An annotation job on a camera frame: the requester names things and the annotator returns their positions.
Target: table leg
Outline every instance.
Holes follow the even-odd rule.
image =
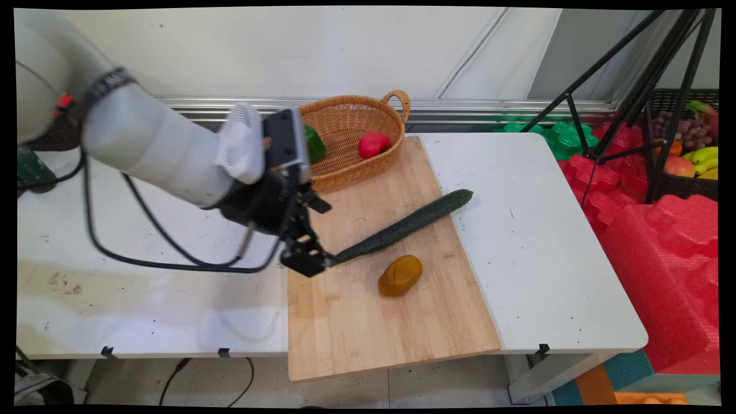
[[[75,404],[84,404],[87,398],[87,380],[97,359],[73,359],[69,361],[64,381],[71,386]]]
[[[550,354],[532,369],[526,370],[523,368],[528,367],[526,355],[505,355],[506,367],[510,367],[509,395],[512,404],[530,404],[614,355],[616,354]]]

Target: white wall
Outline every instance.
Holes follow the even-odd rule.
[[[528,98],[556,98],[649,13],[650,10],[563,9]],[[573,98],[609,102],[640,47],[658,29],[661,20],[650,24],[580,85]]]
[[[670,65],[657,83],[658,88],[679,88],[682,85],[682,77],[685,75],[687,62],[693,53],[695,40],[698,37],[698,29],[690,35],[682,44],[677,55],[672,58]],[[708,41],[703,49],[698,70],[693,79],[693,88],[718,89],[721,77],[721,9],[715,11],[713,25],[710,27]]]
[[[501,7],[66,10],[156,97],[436,97]],[[512,8],[445,97],[523,99],[559,9]]]
[[[561,11],[509,9],[443,98],[526,99]]]

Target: red apple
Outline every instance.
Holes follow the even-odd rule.
[[[391,148],[389,137],[377,131],[366,133],[360,142],[358,142],[358,154],[366,160],[382,152],[386,152],[389,148]]]

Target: basket handle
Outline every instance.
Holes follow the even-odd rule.
[[[401,122],[405,124],[406,120],[409,119],[409,110],[411,110],[411,100],[409,100],[409,95],[404,91],[396,89],[387,93],[381,101],[388,104],[389,99],[392,97],[397,97],[401,101]]]

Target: black wristband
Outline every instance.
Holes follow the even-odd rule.
[[[102,75],[87,89],[85,95],[78,102],[78,105],[70,110],[70,118],[78,127],[81,127],[90,108],[110,92],[129,83],[138,83],[138,81],[123,67],[115,68]]]

